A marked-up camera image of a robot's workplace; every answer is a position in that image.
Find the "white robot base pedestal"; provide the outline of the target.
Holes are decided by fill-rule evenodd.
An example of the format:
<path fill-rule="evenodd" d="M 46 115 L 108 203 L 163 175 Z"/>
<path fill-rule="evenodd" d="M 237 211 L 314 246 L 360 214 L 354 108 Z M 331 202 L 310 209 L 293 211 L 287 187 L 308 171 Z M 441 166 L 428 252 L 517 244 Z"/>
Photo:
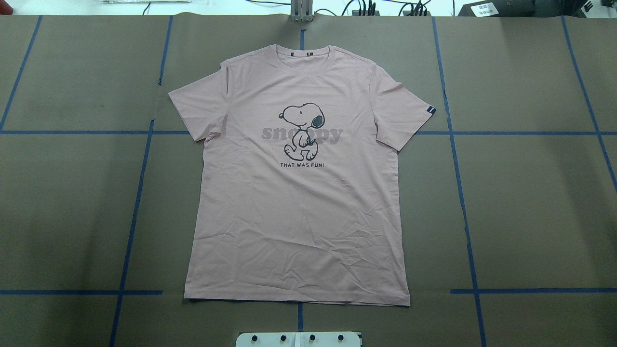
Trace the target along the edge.
<path fill-rule="evenodd" d="M 362 334 L 341 332 L 242 333 L 236 347 L 362 347 Z"/>

